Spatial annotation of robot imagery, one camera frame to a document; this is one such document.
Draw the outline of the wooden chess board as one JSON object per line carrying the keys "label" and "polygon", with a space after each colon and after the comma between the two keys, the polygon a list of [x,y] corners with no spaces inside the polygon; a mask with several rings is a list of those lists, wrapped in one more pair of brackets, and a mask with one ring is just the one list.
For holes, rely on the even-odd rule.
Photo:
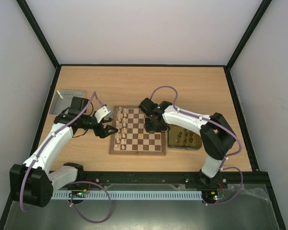
{"label": "wooden chess board", "polygon": [[112,125],[119,131],[110,136],[110,155],[166,155],[165,134],[146,132],[146,115],[136,105],[116,105],[113,111]]}

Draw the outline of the gold green metal tin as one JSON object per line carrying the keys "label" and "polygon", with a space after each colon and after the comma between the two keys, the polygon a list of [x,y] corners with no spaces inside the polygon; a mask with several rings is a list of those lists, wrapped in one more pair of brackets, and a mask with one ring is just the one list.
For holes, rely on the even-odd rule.
{"label": "gold green metal tin", "polygon": [[202,147],[201,137],[186,128],[169,125],[168,148],[179,150],[199,150]]}

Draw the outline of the silver metal tin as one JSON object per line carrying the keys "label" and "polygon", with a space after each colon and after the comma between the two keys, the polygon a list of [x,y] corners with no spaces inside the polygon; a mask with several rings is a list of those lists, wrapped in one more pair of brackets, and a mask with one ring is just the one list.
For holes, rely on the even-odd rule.
{"label": "silver metal tin", "polygon": [[49,109],[50,115],[58,115],[62,110],[71,105],[74,96],[84,97],[84,91],[81,90],[57,90],[54,94],[52,104]]}

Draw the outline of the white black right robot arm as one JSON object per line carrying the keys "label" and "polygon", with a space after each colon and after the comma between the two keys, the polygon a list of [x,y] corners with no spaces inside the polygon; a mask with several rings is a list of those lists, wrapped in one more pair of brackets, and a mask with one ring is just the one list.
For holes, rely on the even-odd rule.
{"label": "white black right robot arm", "polygon": [[169,125],[176,125],[199,135],[207,154],[199,181],[206,188],[216,183],[222,161],[236,142],[235,134],[223,115],[201,115],[167,101],[156,104],[149,98],[140,103],[139,109],[147,116],[144,120],[146,132],[162,132]]}

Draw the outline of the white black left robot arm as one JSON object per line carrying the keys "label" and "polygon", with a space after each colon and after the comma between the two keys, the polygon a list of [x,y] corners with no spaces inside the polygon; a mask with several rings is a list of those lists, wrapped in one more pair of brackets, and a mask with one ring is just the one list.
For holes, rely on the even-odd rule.
{"label": "white black left robot arm", "polygon": [[26,204],[46,206],[54,192],[81,178],[83,167],[75,163],[67,163],[59,170],[50,172],[54,160],[77,130],[93,130],[100,138],[118,132],[117,128],[104,125],[112,120],[113,111],[108,105],[102,103],[100,109],[86,114],[92,99],[96,97],[96,94],[91,99],[73,97],[71,105],[55,117],[49,134],[36,151],[23,164],[11,167],[11,197],[19,202],[23,212],[28,210]]}

